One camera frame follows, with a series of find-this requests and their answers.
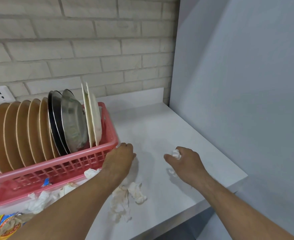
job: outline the pink plastic basket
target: pink plastic basket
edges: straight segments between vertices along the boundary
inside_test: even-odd
[[[101,107],[102,138],[99,146],[71,153],[62,157],[38,163],[25,168],[0,173],[0,206],[22,201],[29,194],[38,194],[44,190],[56,190],[68,182],[77,182],[84,178],[84,171],[101,168],[106,154],[118,144],[105,104]],[[46,178],[51,185],[42,187]]]

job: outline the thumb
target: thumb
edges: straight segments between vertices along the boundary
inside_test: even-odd
[[[165,161],[166,161],[170,166],[173,167],[174,170],[176,169],[176,167],[177,167],[177,163],[178,163],[178,159],[177,159],[177,158],[175,158],[175,157],[173,157],[173,156],[171,156],[171,155],[169,155],[169,154],[165,154],[165,155],[164,155],[164,159],[165,159]]]

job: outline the person's right arm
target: person's right arm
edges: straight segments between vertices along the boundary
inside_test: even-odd
[[[165,154],[164,158],[177,175],[197,189],[214,208],[233,240],[294,240],[294,237],[235,196],[205,170],[198,153],[177,147],[181,159]]]

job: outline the brick wallpaper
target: brick wallpaper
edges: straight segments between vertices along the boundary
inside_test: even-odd
[[[0,0],[0,85],[18,101],[81,81],[97,97],[164,87],[179,0]]]

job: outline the kitchen counter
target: kitchen counter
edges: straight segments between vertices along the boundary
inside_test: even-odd
[[[119,106],[112,108],[108,106],[109,101],[100,100],[110,108],[119,141],[133,144],[137,158],[133,161],[128,179],[141,182],[141,190],[148,199],[138,205],[129,196],[132,220],[126,223],[121,219],[114,223],[108,215],[109,197],[88,233],[88,240],[154,239],[209,207],[201,194],[168,172],[170,166],[163,155],[171,153],[176,146],[198,152],[210,175],[232,192],[236,192],[247,177],[245,172],[169,107],[158,103],[162,94],[154,97],[154,101],[145,103],[146,106],[139,107],[133,105],[135,102],[130,102],[132,108],[125,106],[129,108],[125,110]],[[128,104],[125,101],[132,101],[132,97],[122,101]],[[24,205],[25,202],[0,208],[0,214],[23,210]]]

